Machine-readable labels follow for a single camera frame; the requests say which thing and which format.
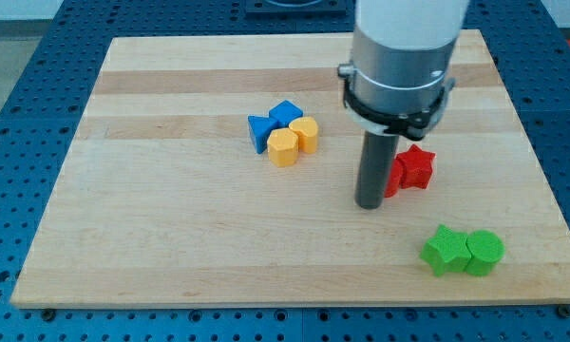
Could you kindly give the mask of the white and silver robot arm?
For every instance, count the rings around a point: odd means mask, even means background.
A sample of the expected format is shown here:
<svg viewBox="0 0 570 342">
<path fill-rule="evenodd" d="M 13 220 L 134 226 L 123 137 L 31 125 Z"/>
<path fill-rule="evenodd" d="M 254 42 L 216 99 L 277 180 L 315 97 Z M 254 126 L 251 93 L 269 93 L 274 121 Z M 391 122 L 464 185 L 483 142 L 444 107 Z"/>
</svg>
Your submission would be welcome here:
<svg viewBox="0 0 570 342">
<path fill-rule="evenodd" d="M 377 136 L 422 140 L 447 107 L 450 58 L 468 0 L 358 0 L 350 60 L 338 66 L 353 121 Z"/>
</svg>

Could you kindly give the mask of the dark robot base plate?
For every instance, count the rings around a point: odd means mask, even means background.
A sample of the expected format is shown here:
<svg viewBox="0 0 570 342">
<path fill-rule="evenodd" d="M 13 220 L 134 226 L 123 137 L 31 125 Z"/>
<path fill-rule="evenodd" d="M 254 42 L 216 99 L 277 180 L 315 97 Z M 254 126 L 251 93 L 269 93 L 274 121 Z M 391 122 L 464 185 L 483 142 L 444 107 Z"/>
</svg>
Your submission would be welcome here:
<svg viewBox="0 0 570 342">
<path fill-rule="evenodd" d="M 244 0 L 247 16 L 345 14 L 346 0 Z"/>
</svg>

